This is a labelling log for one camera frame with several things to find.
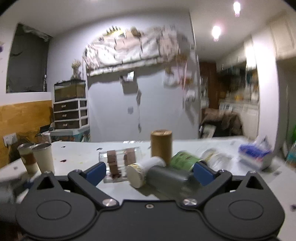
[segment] silver bolt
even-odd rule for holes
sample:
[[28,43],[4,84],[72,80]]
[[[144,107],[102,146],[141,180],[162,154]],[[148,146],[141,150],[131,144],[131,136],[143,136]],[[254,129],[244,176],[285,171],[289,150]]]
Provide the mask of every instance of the silver bolt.
[[148,209],[151,209],[151,208],[154,208],[154,205],[153,204],[146,204],[145,207],[148,208]]
[[102,201],[102,204],[106,207],[113,207],[117,204],[117,201],[112,198],[108,198]]
[[186,198],[183,200],[183,204],[185,206],[195,206],[197,204],[197,200],[194,198]]

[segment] drawer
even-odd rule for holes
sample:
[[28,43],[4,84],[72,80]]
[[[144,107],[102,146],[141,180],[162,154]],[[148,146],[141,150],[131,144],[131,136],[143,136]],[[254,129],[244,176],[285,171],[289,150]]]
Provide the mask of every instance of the drawer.
[[80,107],[86,107],[87,100],[81,100],[80,101]]
[[79,120],[58,121],[55,122],[56,129],[77,129],[79,128]]
[[69,120],[69,119],[78,119],[79,118],[79,112],[76,111],[67,111],[67,112],[60,112],[60,113],[54,113],[54,120],[60,121],[60,120]]
[[78,101],[54,104],[54,111],[75,110],[75,109],[78,109]]
[[87,123],[88,123],[87,118],[81,120],[81,126],[85,126],[85,125],[87,125]]
[[81,116],[86,116],[87,115],[87,110],[80,110],[80,115]]

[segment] ceiling light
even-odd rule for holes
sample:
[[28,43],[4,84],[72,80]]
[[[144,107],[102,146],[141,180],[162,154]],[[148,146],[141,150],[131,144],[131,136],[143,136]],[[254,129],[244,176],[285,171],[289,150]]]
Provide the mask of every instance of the ceiling light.
[[217,42],[219,40],[219,36],[221,34],[221,28],[218,26],[214,26],[212,30],[212,35],[214,37],[214,41]]
[[233,9],[234,9],[234,13],[236,17],[239,17],[240,14],[240,3],[239,2],[235,2],[233,4]]

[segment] cup rim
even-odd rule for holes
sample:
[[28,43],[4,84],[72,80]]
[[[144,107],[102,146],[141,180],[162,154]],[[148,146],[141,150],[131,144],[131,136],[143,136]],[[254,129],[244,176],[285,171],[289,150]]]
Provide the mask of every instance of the cup rim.
[[17,147],[17,150],[24,149],[24,148],[29,148],[29,147],[32,147],[34,145],[35,145],[35,143],[27,142],[27,143],[19,145]]
[[42,151],[42,150],[45,150],[45,149],[50,148],[50,147],[51,147],[51,143],[44,142],[44,143],[40,143],[40,144],[35,145],[32,148],[32,151]]

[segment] white canister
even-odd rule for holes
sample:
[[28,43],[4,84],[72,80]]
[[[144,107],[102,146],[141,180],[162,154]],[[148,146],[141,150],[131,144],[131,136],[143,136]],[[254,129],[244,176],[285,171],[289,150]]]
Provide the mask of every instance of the white canister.
[[54,174],[54,161],[52,157],[51,143],[45,142],[38,144],[32,149],[32,151],[40,171],[51,171]]
[[131,186],[134,188],[143,186],[145,184],[146,174],[153,166],[165,167],[166,164],[162,158],[154,156],[128,165],[126,167],[126,176]]
[[25,165],[25,168],[29,175],[34,175],[38,170],[38,165],[36,159],[33,155],[32,148],[35,146],[34,143],[25,143],[18,146],[17,150],[20,154],[22,162]]

